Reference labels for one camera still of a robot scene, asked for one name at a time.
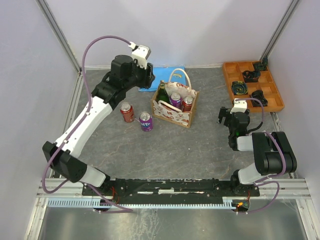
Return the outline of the red soda can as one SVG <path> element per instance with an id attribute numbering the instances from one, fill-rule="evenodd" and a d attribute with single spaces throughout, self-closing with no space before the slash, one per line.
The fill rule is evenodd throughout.
<path id="1" fill-rule="evenodd" d="M 190 95 L 186 96 L 181 104 L 182 112 L 190 112 L 193 106 L 194 98 Z"/>
<path id="2" fill-rule="evenodd" d="M 120 112 L 126 123 L 131 123 L 135 120 L 134 109 L 130 103 L 128 102 L 122 103 L 120 106 Z"/>

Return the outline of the purple soda can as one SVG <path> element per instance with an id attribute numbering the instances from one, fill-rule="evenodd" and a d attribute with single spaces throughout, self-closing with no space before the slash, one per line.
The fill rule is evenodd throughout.
<path id="1" fill-rule="evenodd" d="M 169 96 L 169 103 L 177 108 L 177 109 L 181 109 L 181 104 L 182 104 L 182 97 L 178 92 L 173 92 L 170 96 Z"/>
<path id="2" fill-rule="evenodd" d="M 144 132 L 150 132 L 153 129 L 153 118 L 149 112 L 143 111 L 139 116 L 139 122 Z"/>

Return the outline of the patterned canvas tote bag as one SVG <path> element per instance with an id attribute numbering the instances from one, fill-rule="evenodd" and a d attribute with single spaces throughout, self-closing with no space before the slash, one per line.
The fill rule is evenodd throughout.
<path id="1" fill-rule="evenodd" d="M 186 79 L 186 84 L 173 81 L 173 76 L 176 72 L 182 73 L 182 76 Z M 168 81 L 164 83 L 164 89 L 169 96 L 173 93 L 180 94 L 182 100 L 186 97 L 191 97 L 191 107 L 190 109 L 187 109 L 184 106 L 178 108 L 163 100 L 157 99 L 159 95 L 159 90 L 157 89 L 150 100 L 152 116 L 185 128 L 190 128 L 196 114 L 199 92 L 192 88 L 190 78 L 186 71 L 182 68 L 175 68 L 171 72 Z"/>

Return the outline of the purple soda can front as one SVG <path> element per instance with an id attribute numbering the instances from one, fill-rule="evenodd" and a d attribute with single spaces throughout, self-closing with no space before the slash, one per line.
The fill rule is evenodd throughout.
<path id="1" fill-rule="evenodd" d="M 153 129 L 153 118 L 149 112 L 143 111 L 139 116 L 139 122 L 144 132 L 150 132 Z"/>

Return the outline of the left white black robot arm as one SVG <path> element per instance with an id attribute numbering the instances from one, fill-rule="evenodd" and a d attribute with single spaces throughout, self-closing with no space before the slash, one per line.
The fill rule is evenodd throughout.
<path id="1" fill-rule="evenodd" d="M 44 143 L 48 167 L 72 183 L 86 183 L 99 195 L 106 195 L 111 189 L 110 177 L 78 157 L 99 124 L 125 99 L 127 91 L 134 87 L 148 89 L 154 79 L 153 65 L 147 57 L 116 56 L 110 71 L 92 91 L 91 101 L 69 129 L 54 143 Z"/>

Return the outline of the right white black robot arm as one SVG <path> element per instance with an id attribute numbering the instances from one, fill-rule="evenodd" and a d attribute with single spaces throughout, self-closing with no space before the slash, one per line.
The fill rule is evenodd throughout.
<path id="1" fill-rule="evenodd" d="M 253 152 L 253 163 L 236 170 L 229 181 L 221 181 L 214 188 L 217 191 L 230 192 L 230 195 L 243 196 L 247 191 L 257 189 L 255 184 L 264 180 L 294 173 L 297 159 L 283 131 L 254 132 L 258 127 L 248 129 L 250 111 L 222 106 L 218 114 L 218 123 L 228 128 L 228 145 L 233 151 Z"/>

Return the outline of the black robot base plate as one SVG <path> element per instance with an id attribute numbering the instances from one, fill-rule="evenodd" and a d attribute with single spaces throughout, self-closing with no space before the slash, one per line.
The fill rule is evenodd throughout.
<path id="1" fill-rule="evenodd" d="M 124 205 L 221 204 L 223 197 L 259 197 L 253 184 L 237 180 L 210 179 L 124 179 L 103 183 L 97 191 L 115 197 Z"/>

